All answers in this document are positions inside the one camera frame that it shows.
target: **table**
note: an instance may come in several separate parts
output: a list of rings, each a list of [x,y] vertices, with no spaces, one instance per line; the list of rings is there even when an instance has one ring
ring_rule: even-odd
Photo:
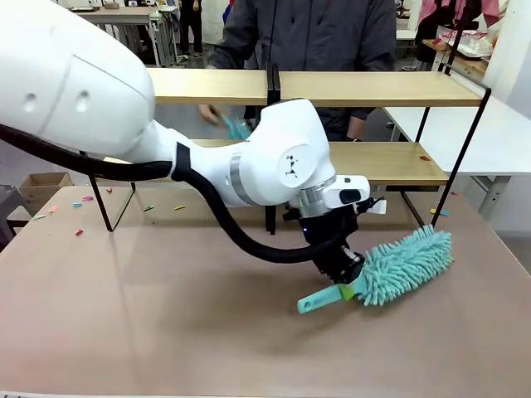
[[[76,15],[84,18],[90,23],[102,27],[103,30],[105,30],[105,25],[117,26],[118,28],[123,27],[127,30],[127,35],[124,35],[123,32],[121,32],[119,37],[116,38],[120,41],[126,41],[124,44],[129,46],[129,48],[135,47],[139,44],[139,39],[137,37],[138,33],[134,32],[131,27],[146,26],[153,45],[155,64],[159,67],[161,65],[169,66],[165,56],[166,46],[169,43],[169,39],[166,35],[166,29],[161,28],[161,22],[163,22],[161,12],[172,12],[176,9],[176,7],[120,7],[116,10],[101,8],[95,12],[79,12]],[[175,32],[173,28],[171,31],[173,54],[177,60]],[[122,36],[135,37],[136,39],[132,40],[134,43],[129,43],[129,39],[125,40]]]
[[[440,42],[439,44],[434,44],[435,40],[423,40],[422,44],[430,47],[432,50],[437,51],[436,58],[433,61],[433,67],[431,70],[438,70],[439,64],[441,62],[447,62],[450,57],[451,46],[445,42]],[[461,70],[465,72],[469,77],[482,81],[485,73],[487,73],[487,65],[485,62],[479,60],[471,60],[464,57],[459,52],[455,55],[455,66],[461,66]]]
[[[417,30],[397,29],[397,41],[413,41],[417,36]]]
[[[118,211],[127,188],[102,195]],[[112,234],[65,187],[0,253],[0,386],[67,395],[521,398],[531,391],[531,280],[495,233],[450,197],[438,226],[455,263],[384,308],[337,303],[296,313],[328,282],[312,264],[273,265],[237,249],[193,190],[140,188]],[[436,197],[413,194],[427,214]],[[366,250],[416,227],[390,193],[350,243]],[[147,205],[151,211],[143,212]],[[185,205],[181,211],[174,211]],[[294,224],[268,245],[303,245]],[[81,236],[74,231],[83,228]]]
[[[421,145],[444,172],[450,172],[462,145],[475,108],[430,110]],[[414,141],[423,108],[385,108],[398,132]],[[471,176],[486,191],[480,213],[488,216],[512,176],[531,174],[531,121],[496,98],[490,98],[466,152],[459,174]]]

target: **black hose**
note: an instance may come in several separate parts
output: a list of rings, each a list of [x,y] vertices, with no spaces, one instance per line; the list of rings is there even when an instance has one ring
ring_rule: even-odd
[[[48,143],[20,130],[0,124],[0,139],[38,158],[71,170],[115,181],[145,181],[167,177],[171,162],[118,164],[88,158]],[[326,250],[341,245],[345,239],[345,221],[329,240],[299,249],[278,249],[261,244],[250,238],[232,218],[216,188],[201,174],[189,169],[181,176],[182,181],[196,188],[212,209],[220,227],[246,253],[271,263],[293,264],[313,260]]]
[[[275,19],[276,7],[279,5],[279,0],[275,0],[275,7],[273,8],[273,22],[271,23],[271,34],[269,36],[269,57],[267,60],[271,62],[271,50],[273,49],[273,35],[275,35]]]
[[[225,203],[217,192],[216,188],[201,174],[194,170],[184,173],[182,180],[196,188],[205,198],[208,206],[212,209],[214,216],[220,227],[229,237],[246,253],[271,263],[294,264],[313,260],[318,255],[322,255],[326,250],[340,245],[346,234],[344,233],[344,222],[337,233],[329,240],[317,245],[302,247],[299,249],[278,249],[269,247],[253,240],[232,218],[231,213],[225,207]]]
[[[172,163],[167,161],[119,164],[88,158],[1,124],[0,139],[48,162],[109,180],[130,182],[154,180],[167,177],[172,170]]]

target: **wooden shelf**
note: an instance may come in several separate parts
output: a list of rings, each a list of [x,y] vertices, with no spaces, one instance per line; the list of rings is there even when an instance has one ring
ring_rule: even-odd
[[[263,70],[149,69],[159,104],[266,104]],[[478,106],[441,72],[280,72],[281,98],[315,106]]]
[[[222,147],[230,139],[196,139],[202,147]],[[364,175],[373,185],[446,185],[448,176],[427,156],[419,143],[330,143],[330,159],[338,174]],[[107,162],[123,163],[106,158]],[[157,182],[170,182],[159,179]]]

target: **teal cloth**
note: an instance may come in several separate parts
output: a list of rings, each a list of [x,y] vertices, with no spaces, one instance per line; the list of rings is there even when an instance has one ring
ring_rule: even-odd
[[[227,126],[229,139],[248,139],[251,135],[251,130],[242,121],[233,121],[227,118],[223,118],[223,121]]]

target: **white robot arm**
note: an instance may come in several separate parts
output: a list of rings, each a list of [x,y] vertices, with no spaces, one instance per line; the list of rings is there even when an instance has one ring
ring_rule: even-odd
[[[213,187],[211,196],[220,197],[225,206],[289,202],[300,219],[314,218],[312,222],[334,209],[372,200],[365,177],[336,176],[323,126],[307,100],[264,109],[260,125],[245,142],[199,147],[153,120],[155,96],[148,72],[106,32],[47,0],[26,0],[25,7],[0,0],[0,15],[9,15],[0,25],[6,39],[0,46],[0,138],[19,148],[41,156],[32,147],[38,138],[43,146],[54,143],[132,163],[164,163],[174,179],[187,181],[187,173],[193,173],[190,179],[196,184]],[[57,153],[52,161],[74,168],[66,164],[70,154]],[[331,241],[323,236],[307,240],[318,247]]]

